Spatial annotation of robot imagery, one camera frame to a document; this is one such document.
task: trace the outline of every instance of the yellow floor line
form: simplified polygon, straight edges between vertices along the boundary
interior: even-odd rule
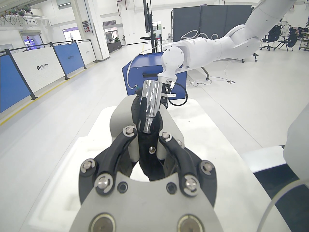
[[[30,104],[32,104],[33,102],[35,102],[36,100],[40,99],[42,96],[45,96],[47,93],[51,92],[52,90],[54,90],[55,88],[58,88],[59,86],[61,86],[62,84],[64,84],[65,82],[68,82],[70,79],[74,78],[75,76],[79,75],[80,73],[82,73],[84,70],[82,70],[81,72],[73,75],[72,77],[70,77],[68,80],[65,80],[63,82],[61,82],[60,84],[58,84],[57,86],[53,87],[52,89],[48,90],[47,92],[45,92],[44,94],[40,95],[37,99],[32,100],[32,102],[26,104],[24,107],[22,107],[21,109],[19,109],[18,111],[16,111],[15,113],[13,113],[10,117],[8,117],[7,119],[5,119],[3,122],[0,123],[0,126],[2,126],[5,122],[7,122],[9,119],[11,119],[12,117],[14,117],[16,114],[20,113],[23,109],[27,108]]]

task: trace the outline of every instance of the white floor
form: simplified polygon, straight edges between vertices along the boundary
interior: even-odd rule
[[[285,144],[289,125],[309,102],[309,53],[296,46],[293,52],[259,50],[258,62],[230,62],[227,77],[236,84],[187,87],[238,153]],[[126,96],[121,68],[148,47],[136,44],[112,53],[0,127],[0,231],[20,231],[76,139],[88,134],[102,109]],[[206,69],[225,78],[227,63]],[[192,81],[205,79],[202,70],[188,75]]]

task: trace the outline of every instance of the chrome cylinder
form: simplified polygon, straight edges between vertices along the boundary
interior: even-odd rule
[[[146,107],[146,121],[144,128],[140,128],[140,131],[150,134],[151,123],[160,109],[162,93],[162,83],[156,80],[146,80],[143,84],[143,91],[141,98],[147,99]]]

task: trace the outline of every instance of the black partition panel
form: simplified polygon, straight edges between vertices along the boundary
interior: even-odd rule
[[[222,38],[224,36],[226,15],[227,5],[201,6],[200,33],[205,33],[210,39],[213,34],[217,34],[219,38]]]
[[[251,11],[251,5],[227,5],[224,35],[235,26],[245,24]]]
[[[222,38],[235,26],[245,24],[251,12],[251,5],[201,5],[173,9],[172,40],[177,42],[192,30],[205,33],[210,39],[213,34]]]
[[[173,42],[181,40],[182,35],[200,27],[200,7],[185,7],[173,9]]]

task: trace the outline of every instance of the joyson logo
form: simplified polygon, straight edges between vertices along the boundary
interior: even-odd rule
[[[45,69],[46,67],[48,67],[48,64],[43,64],[43,65],[37,66],[37,69],[41,70],[41,69]]]

